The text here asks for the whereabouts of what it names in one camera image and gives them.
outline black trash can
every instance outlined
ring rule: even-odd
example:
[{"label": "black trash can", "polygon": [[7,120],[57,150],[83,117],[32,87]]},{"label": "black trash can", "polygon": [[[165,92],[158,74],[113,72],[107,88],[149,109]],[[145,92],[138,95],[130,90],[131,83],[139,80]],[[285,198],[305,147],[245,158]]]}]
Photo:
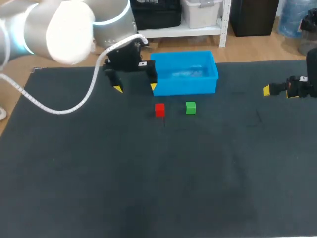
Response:
[{"label": "black trash can", "polygon": [[230,22],[236,36],[269,36],[279,0],[232,0]]}]

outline green cube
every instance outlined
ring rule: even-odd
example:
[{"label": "green cube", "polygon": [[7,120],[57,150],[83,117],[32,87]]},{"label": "green cube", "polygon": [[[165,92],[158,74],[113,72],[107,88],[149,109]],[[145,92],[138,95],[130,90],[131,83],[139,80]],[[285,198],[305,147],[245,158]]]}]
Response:
[{"label": "green cube", "polygon": [[195,102],[186,102],[186,114],[195,115],[196,114],[196,103]]}]

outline blue bin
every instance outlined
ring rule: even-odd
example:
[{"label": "blue bin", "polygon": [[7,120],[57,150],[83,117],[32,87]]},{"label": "blue bin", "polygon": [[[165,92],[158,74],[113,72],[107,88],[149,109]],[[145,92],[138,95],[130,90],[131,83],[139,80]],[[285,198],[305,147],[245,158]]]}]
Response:
[{"label": "blue bin", "polygon": [[211,51],[151,54],[158,83],[154,96],[215,93],[218,70]]}]

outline plastic bin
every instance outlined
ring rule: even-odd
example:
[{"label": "plastic bin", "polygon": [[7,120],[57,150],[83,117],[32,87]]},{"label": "plastic bin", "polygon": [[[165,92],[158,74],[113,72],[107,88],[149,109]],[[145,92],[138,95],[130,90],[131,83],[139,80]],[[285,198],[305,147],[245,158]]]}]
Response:
[{"label": "plastic bin", "polygon": [[181,9],[168,11],[133,10],[138,30],[161,29],[181,24]]},{"label": "plastic bin", "polygon": [[213,94],[218,70],[211,51],[153,53],[158,83],[154,96]]},{"label": "plastic bin", "polygon": [[217,24],[222,0],[182,0],[184,18],[190,28]]}]

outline red block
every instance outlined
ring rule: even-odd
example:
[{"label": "red block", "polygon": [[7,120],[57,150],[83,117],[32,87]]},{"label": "red block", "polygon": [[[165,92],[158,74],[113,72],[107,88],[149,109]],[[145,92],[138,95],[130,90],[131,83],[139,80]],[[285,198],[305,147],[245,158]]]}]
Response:
[{"label": "red block", "polygon": [[165,104],[164,103],[155,104],[155,116],[157,118],[164,118],[165,117]]}]

